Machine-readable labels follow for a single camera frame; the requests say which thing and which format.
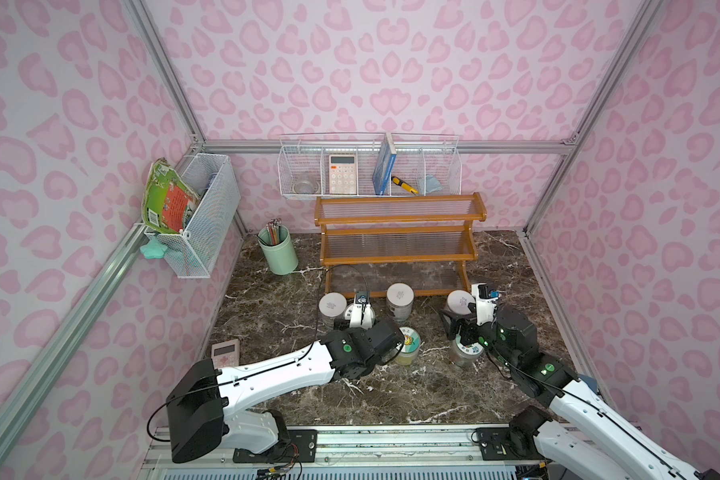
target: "green lid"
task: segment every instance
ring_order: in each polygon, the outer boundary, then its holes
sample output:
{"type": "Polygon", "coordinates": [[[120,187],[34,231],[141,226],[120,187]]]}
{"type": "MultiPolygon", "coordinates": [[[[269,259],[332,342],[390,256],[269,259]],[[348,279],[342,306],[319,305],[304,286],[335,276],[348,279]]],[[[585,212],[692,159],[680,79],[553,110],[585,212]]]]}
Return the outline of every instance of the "green lid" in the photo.
{"type": "Polygon", "coordinates": [[[418,335],[416,330],[413,330],[410,326],[400,327],[400,331],[405,335],[405,344],[403,350],[400,353],[413,353],[418,350],[422,344],[422,338],[418,335]]]}

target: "wooden frame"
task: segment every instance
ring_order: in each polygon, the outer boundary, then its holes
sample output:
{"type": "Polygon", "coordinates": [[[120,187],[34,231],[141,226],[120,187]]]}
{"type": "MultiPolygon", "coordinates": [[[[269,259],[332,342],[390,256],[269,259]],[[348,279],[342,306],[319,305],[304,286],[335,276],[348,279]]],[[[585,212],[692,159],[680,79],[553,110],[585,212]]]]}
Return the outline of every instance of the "wooden frame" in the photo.
{"type": "MultiPolygon", "coordinates": [[[[476,260],[478,258],[478,250],[474,243],[472,232],[472,223],[475,220],[482,221],[487,217],[485,205],[479,194],[472,195],[443,195],[429,197],[361,197],[361,198],[317,198],[315,203],[315,225],[320,226],[321,245],[320,245],[320,264],[324,266],[335,266],[341,264],[357,265],[357,264],[390,264],[390,263],[411,263],[411,262],[456,262],[457,274],[463,288],[470,289],[469,278],[467,277],[467,261],[476,260]],[[371,205],[376,210],[380,206],[390,204],[406,204],[412,202],[444,202],[444,201],[469,201],[470,206],[467,212],[460,214],[452,214],[448,212],[432,213],[427,215],[379,215],[373,216],[361,215],[362,208],[365,205],[371,205]],[[358,216],[327,216],[323,212],[325,205],[351,205],[357,207],[358,216]],[[345,228],[345,225],[354,224],[385,224],[398,222],[462,222],[462,225],[437,225],[437,226],[389,226],[389,227],[371,227],[371,228],[345,228]],[[341,228],[330,229],[331,225],[341,225],[341,228]],[[452,253],[446,254],[413,254],[399,255],[392,254],[393,246],[390,246],[389,255],[364,256],[362,252],[358,252],[356,256],[331,256],[331,238],[340,236],[377,236],[377,240],[383,241],[384,236],[400,235],[400,234],[453,234],[460,233],[458,245],[452,253]],[[463,243],[466,244],[466,253],[462,248],[463,243]]],[[[332,272],[326,274],[326,293],[331,292],[332,272]]],[[[443,288],[433,290],[416,290],[417,296],[430,295],[447,295],[457,288],[443,288]]],[[[354,298],[354,292],[342,292],[347,298],[354,298]]],[[[386,291],[372,291],[369,295],[373,298],[383,298],[387,295],[386,291]]]]}
{"type": "Polygon", "coordinates": [[[485,204],[480,194],[442,195],[429,197],[369,197],[369,198],[317,198],[315,202],[315,225],[336,224],[379,224],[391,222],[445,222],[453,220],[484,221],[487,218],[485,204]],[[363,204],[396,204],[407,202],[435,202],[455,200],[470,201],[477,213],[474,214],[432,214],[432,215],[377,215],[377,216],[323,216],[323,205],[363,205],[363,204]]]}

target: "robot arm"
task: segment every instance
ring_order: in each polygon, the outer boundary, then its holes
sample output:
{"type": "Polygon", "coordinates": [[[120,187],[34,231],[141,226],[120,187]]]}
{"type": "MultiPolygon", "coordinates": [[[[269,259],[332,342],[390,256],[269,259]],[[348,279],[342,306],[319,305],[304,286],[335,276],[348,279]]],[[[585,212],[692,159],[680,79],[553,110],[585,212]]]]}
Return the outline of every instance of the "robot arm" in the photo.
{"type": "Polygon", "coordinates": [[[536,326],[525,314],[497,307],[492,323],[477,327],[486,353],[505,364],[520,390],[569,420],[607,454],[578,442],[535,407],[510,422],[510,443],[558,461],[582,478],[720,480],[669,454],[608,407],[560,360],[539,351],[536,326]]]}
{"type": "Polygon", "coordinates": [[[166,400],[174,463],[219,446],[253,453],[282,450],[290,443],[282,415],[247,408],[306,386],[367,375],[403,340],[400,329],[386,320],[370,330],[333,330],[296,352],[246,366],[215,370],[211,359],[197,362],[166,400]]]}

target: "white calculator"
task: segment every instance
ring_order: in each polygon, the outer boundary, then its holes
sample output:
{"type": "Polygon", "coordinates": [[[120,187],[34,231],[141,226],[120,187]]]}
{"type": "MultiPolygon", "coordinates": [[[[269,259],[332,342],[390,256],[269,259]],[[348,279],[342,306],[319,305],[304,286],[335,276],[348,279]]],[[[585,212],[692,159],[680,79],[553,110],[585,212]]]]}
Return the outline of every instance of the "white calculator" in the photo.
{"type": "Polygon", "coordinates": [[[328,190],[334,195],[357,195],[358,162],[357,155],[329,155],[328,190]]]}

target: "white wire basket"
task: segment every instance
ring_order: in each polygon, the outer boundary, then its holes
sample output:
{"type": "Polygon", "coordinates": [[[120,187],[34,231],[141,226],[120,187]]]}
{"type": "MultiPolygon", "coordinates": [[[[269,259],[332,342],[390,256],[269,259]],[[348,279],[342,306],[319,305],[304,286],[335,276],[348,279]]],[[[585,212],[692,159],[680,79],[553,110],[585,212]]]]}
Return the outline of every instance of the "white wire basket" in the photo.
{"type": "MultiPolygon", "coordinates": [[[[458,136],[392,134],[397,158],[392,175],[401,178],[420,195],[458,195],[461,193],[461,159],[458,136]],[[427,176],[436,178],[441,190],[427,192],[427,176]]],[[[277,161],[280,194],[288,198],[314,197],[377,197],[373,187],[373,171],[384,133],[351,134],[290,134],[280,136],[277,161]],[[328,188],[328,158],[332,154],[357,156],[357,194],[331,194],[328,188]],[[314,193],[298,193],[297,184],[313,186],[314,193]]],[[[385,197],[410,197],[403,188],[388,182],[385,197]]]]}
{"type": "Polygon", "coordinates": [[[146,235],[168,246],[165,260],[179,278],[209,278],[240,203],[235,172],[226,155],[197,154],[181,178],[196,192],[210,183],[190,222],[179,234],[146,235]]]}

